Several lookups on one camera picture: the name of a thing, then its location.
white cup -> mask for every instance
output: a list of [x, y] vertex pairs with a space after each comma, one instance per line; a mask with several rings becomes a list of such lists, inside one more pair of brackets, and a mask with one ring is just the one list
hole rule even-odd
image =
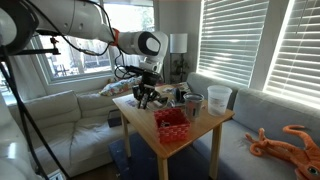
[[195, 121], [199, 117], [204, 96], [197, 93], [186, 93], [183, 95], [183, 98], [185, 99], [185, 113], [187, 119]]
[[225, 86], [208, 87], [208, 112], [213, 116], [224, 115], [232, 90]]

red container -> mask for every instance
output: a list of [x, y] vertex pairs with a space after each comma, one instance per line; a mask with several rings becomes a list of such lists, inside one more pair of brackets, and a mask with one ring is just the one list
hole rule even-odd
[[187, 138], [190, 122], [180, 108], [158, 110], [154, 112], [160, 143]]

small item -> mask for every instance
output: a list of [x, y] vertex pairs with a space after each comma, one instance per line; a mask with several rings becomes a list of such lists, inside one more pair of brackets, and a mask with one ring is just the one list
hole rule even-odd
[[161, 107], [162, 106], [162, 104], [159, 102], [159, 101], [153, 101], [153, 103], [157, 106], [157, 107]]
[[213, 116], [221, 116], [226, 112], [232, 89], [213, 85], [208, 87], [208, 112]]
[[114, 110], [109, 111], [108, 124], [109, 124], [110, 128], [122, 125], [121, 113], [120, 113], [119, 109], [114, 109]]
[[161, 127], [168, 127], [168, 126], [170, 126], [170, 123], [169, 123], [169, 122], [164, 122], [164, 121], [162, 121]]
[[180, 91], [179, 88], [173, 88], [172, 89], [172, 94], [178, 103], [184, 103], [185, 99], [183, 97], [184, 94], [186, 94], [186, 91]]
[[184, 95], [185, 113], [188, 120], [195, 121], [200, 116], [200, 110], [204, 96], [197, 93], [187, 93]]

white couch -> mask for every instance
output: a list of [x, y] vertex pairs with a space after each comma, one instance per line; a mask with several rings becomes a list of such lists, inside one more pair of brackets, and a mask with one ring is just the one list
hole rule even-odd
[[[25, 102], [69, 176], [112, 162], [107, 145], [123, 136], [121, 126], [110, 128], [107, 123], [109, 111], [116, 109], [112, 101], [115, 97], [92, 92], [76, 95], [67, 91]], [[22, 129], [17, 107], [10, 106], [9, 109]], [[31, 126], [29, 132], [46, 173], [58, 169]]]

window blinds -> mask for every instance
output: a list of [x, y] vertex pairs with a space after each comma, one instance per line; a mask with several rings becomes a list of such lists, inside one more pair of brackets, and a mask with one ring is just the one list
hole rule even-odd
[[197, 72], [249, 86], [268, 0], [205, 0]]
[[153, 0], [103, 0], [107, 4], [126, 4], [133, 6], [153, 6]]
[[320, 1], [296, 0], [265, 92], [320, 106]]

